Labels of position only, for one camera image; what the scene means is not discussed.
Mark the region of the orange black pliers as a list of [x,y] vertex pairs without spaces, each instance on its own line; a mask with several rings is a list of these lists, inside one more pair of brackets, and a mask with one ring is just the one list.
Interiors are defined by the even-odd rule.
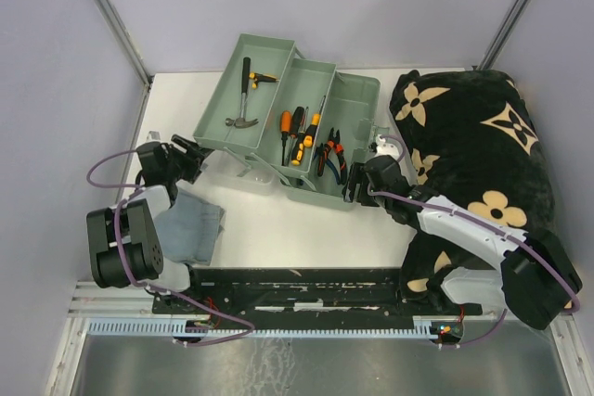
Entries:
[[342,180],[344,184],[347,183],[347,167],[346,167],[346,159],[344,157],[344,149],[341,145],[341,135],[339,130],[335,130],[331,128],[329,131],[329,137],[327,142],[324,144],[324,153],[322,155],[322,161],[320,161],[319,167],[323,167],[323,162],[325,158],[329,158],[331,152],[334,152],[337,160],[338,160],[338,169],[339,172],[342,174]]

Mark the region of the blue handled pliers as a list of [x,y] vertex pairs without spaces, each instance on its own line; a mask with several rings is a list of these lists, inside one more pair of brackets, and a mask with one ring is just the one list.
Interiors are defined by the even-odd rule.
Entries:
[[330,171],[333,173],[333,176],[335,178],[336,184],[337,185],[344,185],[344,181],[342,180],[342,174],[339,172],[339,169],[336,167],[336,165],[329,160],[328,158],[325,158],[324,162],[323,162],[323,167],[320,168],[320,161],[322,161],[322,155],[324,153],[324,144],[320,144],[316,150],[315,150],[315,154],[314,154],[314,162],[316,165],[316,174],[318,177],[321,177],[324,174],[324,170],[326,167],[328,167],[330,169]]

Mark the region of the black handled claw hammer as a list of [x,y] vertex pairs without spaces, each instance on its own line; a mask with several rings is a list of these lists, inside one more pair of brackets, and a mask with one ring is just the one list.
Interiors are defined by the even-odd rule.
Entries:
[[248,84],[250,80],[251,59],[244,57],[242,60],[241,78],[240,78],[240,103],[239,116],[236,119],[226,118],[225,124],[227,127],[235,127],[238,129],[247,129],[255,126],[258,123],[257,119],[247,120],[247,101],[248,101]]

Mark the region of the small yellow black screwdriver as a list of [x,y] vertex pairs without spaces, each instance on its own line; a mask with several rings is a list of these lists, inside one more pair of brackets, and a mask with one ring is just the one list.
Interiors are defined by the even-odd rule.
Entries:
[[308,118],[308,111],[309,107],[306,107],[302,113],[300,125],[298,127],[298,133],[295,139],[295,143],[293,144],[293,148],[291,150],[291,164],[294,166],[300,165],[303,159],[303,141],[305,134],[305,124]]

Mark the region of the green plastic tool box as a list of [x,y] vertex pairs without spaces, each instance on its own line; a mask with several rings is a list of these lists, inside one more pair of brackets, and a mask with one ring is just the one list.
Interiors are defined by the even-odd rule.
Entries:
[[294,201],[349,211],[384,132],[380,91],[378,79],[310,60],[292,40],[243,33],[193,136],[272,174]]

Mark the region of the orange black nut driver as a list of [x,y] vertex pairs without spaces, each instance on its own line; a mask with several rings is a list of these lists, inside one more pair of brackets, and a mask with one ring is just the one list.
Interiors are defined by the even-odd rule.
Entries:
[[305,112],[306,112],[306,109],[302,106],[299,106],[294,110],[294,112],[291,115],[291,124],[290,124],[290,129],[289,129],[289,137],[291,138],[291,140],[290,140],[290,145],[289,145],[289,152],[286,157],[286,163],[289,163],[289,161],[291,159],[291,152],[292,152],[293,147],[296,143],[297,136],[298,136],[300,128],[302,126]]

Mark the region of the orange handled screwdriver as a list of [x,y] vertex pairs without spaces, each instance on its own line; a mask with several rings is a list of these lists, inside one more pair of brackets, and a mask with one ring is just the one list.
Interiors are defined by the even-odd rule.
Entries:
[[285,165],[285,157],[286,157],[286,145],[289,138],[289,133],[291,129],[291,113],[288,110],[284,110],[280,115],[280,134],[281,134],[281,165]]

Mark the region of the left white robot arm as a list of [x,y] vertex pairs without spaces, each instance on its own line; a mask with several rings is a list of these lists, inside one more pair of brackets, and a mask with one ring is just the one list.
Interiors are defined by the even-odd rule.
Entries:
[[[129,286],[150,293],[173,294],[174,303],[194,313],[205,302],[205,290],[191,281],[190,268],[165,257],[154,220],[177,202],[180,182],[194,184],[203,163],[213,154],[178,134],[166,143],[159,139],[116,152],[96,162],[86,181],[101,189],[131,193],[114,206],[89,212],[85,217],[91,273],[101,288]],[[104,184],[93,173],[108,161],[135,155],[139,179],[133,183]]]

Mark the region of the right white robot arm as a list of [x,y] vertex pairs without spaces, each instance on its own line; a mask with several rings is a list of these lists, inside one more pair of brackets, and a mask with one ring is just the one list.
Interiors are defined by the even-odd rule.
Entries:
[[397,223],[446,240],[488,264],[486,270],[448,266],[425,292],[436,313],[465,303],[496,306],[542,330],[559,314],[580,308],[582,281],[555,234],[495,224],[428,187],[412,186],[393,156],[353,163],[343,195],[347,202],[382,207]]

